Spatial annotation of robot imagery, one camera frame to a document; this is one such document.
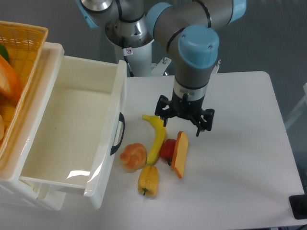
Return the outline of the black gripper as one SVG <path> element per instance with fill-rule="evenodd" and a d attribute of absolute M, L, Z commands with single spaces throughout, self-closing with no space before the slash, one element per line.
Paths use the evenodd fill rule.
<path fill-rule="evenodd" d="M 166 127 L 169 118 L 179 117 L 191 120 L 197 127 L 196 136 L 198 137 L 200 132 L 211 131 L 215 113 L 214 109 L 203 110 L 203 101 L 204 96 L 191 101 L 188 96 L 179 97 L 173 91 L 171 101 L 166 96 L 160 95 L 154 114 L 160 117 L 164 127 Z"/>

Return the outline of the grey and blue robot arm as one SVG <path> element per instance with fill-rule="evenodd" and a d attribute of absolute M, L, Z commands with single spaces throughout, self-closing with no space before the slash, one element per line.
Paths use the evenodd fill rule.
<path fill-rule="evenodd" d="M 105 26 L 118 59 L 126 62 L 129 76 L 150 73 L 157 42 L 176 65 L 172 98 L 160 96 L 155 115 L 189 120 L 198 132 L 211 130 L 214 110 L 202 109 L 218 57 L 216 29 L 240 19 L 245 0 L 193 0 L 175 8 L 160 2 L 146 11 L 142 0 L 78 0 L 76 4 L 90 28 Z"/>

